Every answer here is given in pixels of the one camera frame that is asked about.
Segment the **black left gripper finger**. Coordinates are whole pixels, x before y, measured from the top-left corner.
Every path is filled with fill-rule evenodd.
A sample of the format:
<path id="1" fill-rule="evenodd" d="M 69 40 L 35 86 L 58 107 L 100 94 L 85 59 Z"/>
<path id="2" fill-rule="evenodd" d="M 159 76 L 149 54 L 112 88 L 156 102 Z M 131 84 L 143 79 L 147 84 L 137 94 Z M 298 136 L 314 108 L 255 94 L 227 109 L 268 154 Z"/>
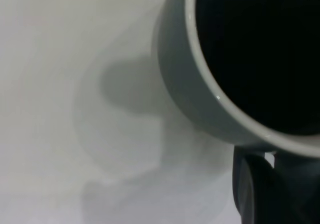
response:
<path id="1" fill-rule="evenodd" d="M 264 156 L 235 147 L 233 197 L 243 224 L 299 224 L 281 176 Z"/>

